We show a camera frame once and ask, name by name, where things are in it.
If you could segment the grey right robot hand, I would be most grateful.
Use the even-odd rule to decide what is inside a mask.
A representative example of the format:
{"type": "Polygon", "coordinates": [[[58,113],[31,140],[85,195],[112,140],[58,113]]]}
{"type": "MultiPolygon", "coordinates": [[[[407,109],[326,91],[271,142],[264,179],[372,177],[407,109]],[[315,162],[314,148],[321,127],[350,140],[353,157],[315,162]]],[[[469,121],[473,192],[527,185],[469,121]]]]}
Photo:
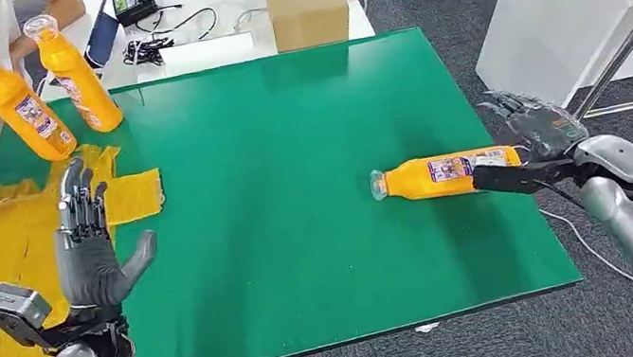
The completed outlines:
{"type": "Polygon", "coordinates": [[[487,100],[478,106],[503,118],[530,154],[517,166],[478,162],[472,172],[477,191],[533,194],[575,175],[575,147],[588,138],[577,118],[539,98],[494,90],[484,95],[487,100]]]}

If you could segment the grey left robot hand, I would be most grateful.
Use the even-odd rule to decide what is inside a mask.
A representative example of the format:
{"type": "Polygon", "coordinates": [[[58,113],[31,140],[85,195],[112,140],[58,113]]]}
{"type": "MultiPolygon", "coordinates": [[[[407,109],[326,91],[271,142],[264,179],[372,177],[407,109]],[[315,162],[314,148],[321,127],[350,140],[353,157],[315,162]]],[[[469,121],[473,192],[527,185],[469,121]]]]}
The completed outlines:
{"type": "Polygon", "coordinates": [[[63,295],[76,309],[120,305],[153,263],[158,244],[156,233],[146,229],[130,257],[118,261],[107,227],[108,186],[100,182],[91,188],[92,177],[93,171],[74,156],[58,185],[56,262],[63,295]]]}

